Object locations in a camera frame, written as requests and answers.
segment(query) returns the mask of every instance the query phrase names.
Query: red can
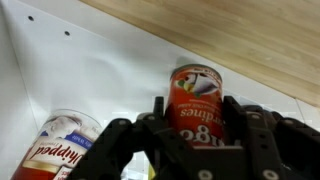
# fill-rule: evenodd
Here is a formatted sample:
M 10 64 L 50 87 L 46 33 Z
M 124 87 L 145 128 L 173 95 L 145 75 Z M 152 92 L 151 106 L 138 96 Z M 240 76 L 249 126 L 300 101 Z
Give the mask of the red can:
M 193 147 L 223 146 L 222 78 L 204 65 L 190 64 L 171 76 L 165 117 Z

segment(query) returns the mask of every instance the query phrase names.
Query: wooden surface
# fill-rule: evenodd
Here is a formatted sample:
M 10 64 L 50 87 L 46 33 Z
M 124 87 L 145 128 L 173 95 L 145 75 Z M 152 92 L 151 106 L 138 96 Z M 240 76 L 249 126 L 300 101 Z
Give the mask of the wooden surface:
M 319 0 L 82 1 L 320 107 Z

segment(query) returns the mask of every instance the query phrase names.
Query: white cabinet wall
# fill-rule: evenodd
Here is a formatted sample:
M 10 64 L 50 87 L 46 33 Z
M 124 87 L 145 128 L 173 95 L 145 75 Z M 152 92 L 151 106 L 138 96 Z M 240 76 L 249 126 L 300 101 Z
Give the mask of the white cabinet wall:
M 134 121 L 152 111 L 155 96 L 167 97 L 172 70 L 190 62 L 219 71 L 224 95 L 241 104 L 260 104 L 320 128 L 314 107 L 79 1 L 1 2 L 0 179 L 9 179 L 51 111 L 78 110 L 103 127 L 117 117 Z M 143 179 L 147 167 L 140 153 L 127 171 Z

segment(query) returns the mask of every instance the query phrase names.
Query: can lid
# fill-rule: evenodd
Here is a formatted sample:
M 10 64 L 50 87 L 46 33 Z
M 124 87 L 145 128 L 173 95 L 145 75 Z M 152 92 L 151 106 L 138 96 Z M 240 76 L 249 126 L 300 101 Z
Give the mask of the can lid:
M 218 77 L 220 78 L 221 82 L 222 82 L 222 77 L 221 77 L 221 75 L 219 74 L 218 71 L 216 71 L 215 69 L 213 69 L 213 68 L 211 68 L 209 66 L 203 65 L 203 64 L 187 64 L 187 65 L 178 67 L 175 70 L 173 70 L 170 79 L 172 79 L 173 75 L 175 75 L 177 72 L 181 71 L 182 69 L 188 68 L 188 67 L 204 67 L 204 68 L 208 68 L 208 69 L 212 70 L 213 72 L 215 72 L 218 75 Z

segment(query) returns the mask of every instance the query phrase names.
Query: can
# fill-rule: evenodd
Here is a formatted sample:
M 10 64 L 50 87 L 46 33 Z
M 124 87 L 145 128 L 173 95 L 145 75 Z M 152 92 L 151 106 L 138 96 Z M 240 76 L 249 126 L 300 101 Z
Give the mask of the can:
M 53 112 L 11 179 L 66 179 L 101 132 L 99 123 L 83 113 Z
M 222 78 L 216 70 L 200 64 L 174 70 L 165 118 L 190 145 L 224 145 L 221 110 Z

